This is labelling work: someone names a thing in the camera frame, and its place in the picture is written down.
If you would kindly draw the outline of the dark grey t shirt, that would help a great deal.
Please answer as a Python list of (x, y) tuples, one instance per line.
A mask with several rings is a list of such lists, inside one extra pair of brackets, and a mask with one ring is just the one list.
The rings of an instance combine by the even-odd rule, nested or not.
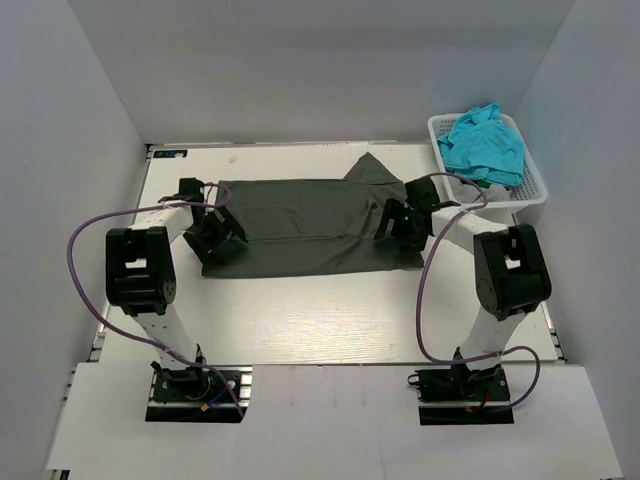
[(234, 180), (227, 208), (246, 238), (202, 262), (209, 279), (278, 278), (421, 269), (420, 253), (375, 239), (386, 200), (403, 182), (366, 153), (341, 179)]

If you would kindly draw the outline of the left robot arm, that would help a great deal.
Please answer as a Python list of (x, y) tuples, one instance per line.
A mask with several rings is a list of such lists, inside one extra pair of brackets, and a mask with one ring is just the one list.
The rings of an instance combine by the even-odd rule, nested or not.
[(233, 238), (247, 241), (245, 230), (226, 207), (209, 210), (201, 203), (166, 201), (127, 228), (106, 236), (106, 293), (111, 305), (133, 318), (144, 339), (156, 349), (160, 366), (176, 369), (177, 387), (199, 399), (211, 387), (211, 374), (174, 305), (177, 295), (172, 244), (183, 237), (200, 261)]

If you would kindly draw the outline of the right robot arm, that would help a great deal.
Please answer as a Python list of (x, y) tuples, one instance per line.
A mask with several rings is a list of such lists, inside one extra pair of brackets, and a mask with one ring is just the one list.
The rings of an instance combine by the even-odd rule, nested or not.
[(551, 280), (535, 229), (509, 226), (475, 214), (479, 207), (452, 202), (418, 210), (388, 199), (374, 238), (391, 235), (409, 251), (420, 251), (428, 237), (434, 243), (425, 261), (428, 272), (436, 248), (444, 240), (473, 256), (475, 292), (480, 304), (467, 338), (451, 364), (453, 390), (472, 399), (488, 385), (487, 375), (501, 363), (513, 333), (551, 295)]

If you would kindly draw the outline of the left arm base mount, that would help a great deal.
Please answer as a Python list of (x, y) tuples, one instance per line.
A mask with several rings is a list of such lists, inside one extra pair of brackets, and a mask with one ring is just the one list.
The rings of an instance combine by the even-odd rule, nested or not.
[(222, 369), (224, 379), (221, 379), (210, 370), (192, 367), (169, 370), (156, 361), (151, 367), (154, 374), (146, 422), (237, 424), (242, 421), (230, 391), (245, 413), (251, 393), (250, 369)]

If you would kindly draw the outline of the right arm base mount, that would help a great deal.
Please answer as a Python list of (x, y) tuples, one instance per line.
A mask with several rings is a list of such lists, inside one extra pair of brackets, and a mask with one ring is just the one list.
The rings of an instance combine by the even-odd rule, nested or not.
[(514, 423), (504, 369), (475, 376), (462, 365), (416, 370), (407, 377), (418, 393), (421, 426), (510, 425)]

